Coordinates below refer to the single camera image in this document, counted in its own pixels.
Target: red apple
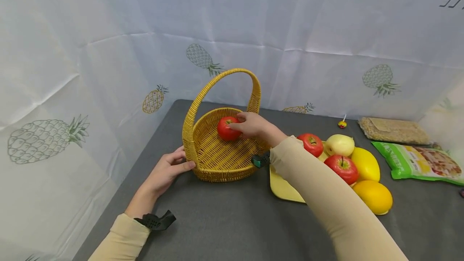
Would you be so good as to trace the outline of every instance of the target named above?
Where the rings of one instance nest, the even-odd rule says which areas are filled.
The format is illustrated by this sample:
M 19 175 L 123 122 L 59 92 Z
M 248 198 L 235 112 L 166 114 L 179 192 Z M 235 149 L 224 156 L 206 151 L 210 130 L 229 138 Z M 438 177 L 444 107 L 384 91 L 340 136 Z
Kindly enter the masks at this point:
M 324 151 L 324 144 L 318 136 L 312 135 L 311 133 L 305 133 L 297 137 L 303 142 L 304 148 L 314 155 L 320 157 Z
M 328 157 L 324 163 L 348 185 L 352 185 L 358 180 L 358 169 L 349 157 L 335 154 Z

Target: pale yellow apple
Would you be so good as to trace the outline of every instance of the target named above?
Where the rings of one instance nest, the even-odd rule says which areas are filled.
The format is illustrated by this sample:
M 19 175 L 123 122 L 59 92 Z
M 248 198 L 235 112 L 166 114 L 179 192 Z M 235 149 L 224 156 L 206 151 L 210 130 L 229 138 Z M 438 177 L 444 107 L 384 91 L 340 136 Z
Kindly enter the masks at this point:
M 329 155 L 350 156 L 354 151 L 354 140 L 346 135 L 332 135 L 324 143 L 324 149 Z

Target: yellow woven basket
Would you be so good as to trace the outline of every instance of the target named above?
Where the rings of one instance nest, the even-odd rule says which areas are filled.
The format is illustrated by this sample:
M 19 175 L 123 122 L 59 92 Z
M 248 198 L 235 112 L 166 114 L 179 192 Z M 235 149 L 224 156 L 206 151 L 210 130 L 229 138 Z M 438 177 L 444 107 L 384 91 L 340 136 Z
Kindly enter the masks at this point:
M 259 112 L 261 86 L 257 77 L 250 71 L 235 68 L 214 77 L 198 94 L 187 113 L 182 128 L 182 141 L 187 160 L 197 164 L 193 172 L 208 182 L 231 182 L 252 175 L 256 167 L 251 163 L 253 154 L 262 154 L 268 149 L 260 139 L 223 141 L 217 133 L 218 122 L 226 116 L 236 116 L 241 111 L 234 108 L 214 109 L 203 115 L 195 123 L 195 115 L 205 95 L 220 79 L 234 73 L 246 73 L 253 80 L 253 91 L 248 102 L 248 112 Z

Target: green snack package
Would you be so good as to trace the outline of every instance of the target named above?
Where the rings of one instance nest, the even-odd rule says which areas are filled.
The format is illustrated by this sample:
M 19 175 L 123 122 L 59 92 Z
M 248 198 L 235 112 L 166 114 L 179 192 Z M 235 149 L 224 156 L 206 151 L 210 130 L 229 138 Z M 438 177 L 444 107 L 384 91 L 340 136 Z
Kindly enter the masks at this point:
M 393 179 L 440 180 L 464 185 L 463 167 L 444 151 L 376 141 L 372 144 L 387 160 Z

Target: hand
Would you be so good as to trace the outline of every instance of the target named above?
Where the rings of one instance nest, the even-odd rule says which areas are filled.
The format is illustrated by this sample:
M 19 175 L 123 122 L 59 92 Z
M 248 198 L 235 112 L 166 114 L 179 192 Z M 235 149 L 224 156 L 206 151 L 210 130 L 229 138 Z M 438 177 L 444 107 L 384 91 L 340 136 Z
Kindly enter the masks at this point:
M 242 133 L 244 139 L 259 137 L 264 139 L 271 147 L 276 147 L 287 135 L 260 115 L 253 112 L 241 112 L 237 114 L 241 123 L 231 123 L 229 127 Z
M 195 167 L 193 161 L 184 160 L 184 146 L 163 155 L 142 186 L 152 191 L 158 198 L 165 193 L 178 175 Z
M 140 186 L 125 210 L 130 218 L 142 218 L 151 213 L 156 200 L 173 183 L 176 176 L 195 167 L 193 161 L 184 162 L 184 146 L 165 154 L 158 161 L 148 178 Z
M 241 112 L 236 116 L 241 123 L 230 123 L 229 127 L 242 133 L 244 139 L 263 136 L 263 132 L 272 124 L 260 115 L 253 112 Z

